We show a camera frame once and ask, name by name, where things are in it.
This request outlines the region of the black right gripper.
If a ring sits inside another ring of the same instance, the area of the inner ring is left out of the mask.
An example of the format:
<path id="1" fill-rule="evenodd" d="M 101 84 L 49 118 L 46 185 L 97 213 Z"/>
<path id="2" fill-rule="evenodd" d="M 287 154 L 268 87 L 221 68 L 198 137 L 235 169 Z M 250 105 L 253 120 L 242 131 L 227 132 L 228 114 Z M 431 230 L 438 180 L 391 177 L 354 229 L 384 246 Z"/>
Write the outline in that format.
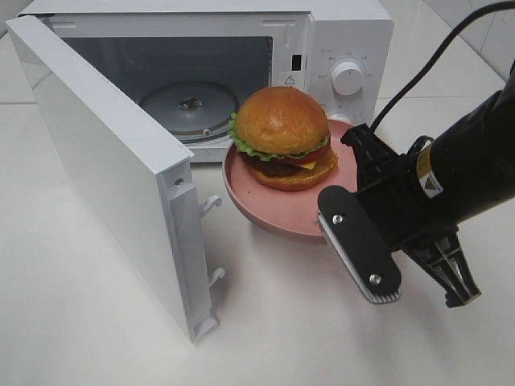
<path id="1" fill-rule="evenodd" d="M 357 198 L 389 249 L 405 252 L 440 284 L 448 308 L 478 298 L 457 237 L 459 158 L 446 148 L 397 154 L 366 124 L 340 142 L 352 148 Z"/>

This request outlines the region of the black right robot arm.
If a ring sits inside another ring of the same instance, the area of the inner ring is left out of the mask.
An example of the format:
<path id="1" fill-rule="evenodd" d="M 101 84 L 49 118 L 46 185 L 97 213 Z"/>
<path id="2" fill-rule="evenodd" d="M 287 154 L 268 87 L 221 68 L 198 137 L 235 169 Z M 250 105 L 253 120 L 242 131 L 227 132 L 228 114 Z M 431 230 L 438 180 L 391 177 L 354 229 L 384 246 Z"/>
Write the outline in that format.
<path id="1" fill-rule="evenodd" d="M 399 298 L 403 251 L 444 288 L 448 307 L 480 295 L 459 244 L 458 226 L 514 196 L 514 82 L 508 80 L 437 138 L 395 153 L 365 125 L 346 132 L 358 189 L 322 190 L 319 223 L 362 294 Z"/>

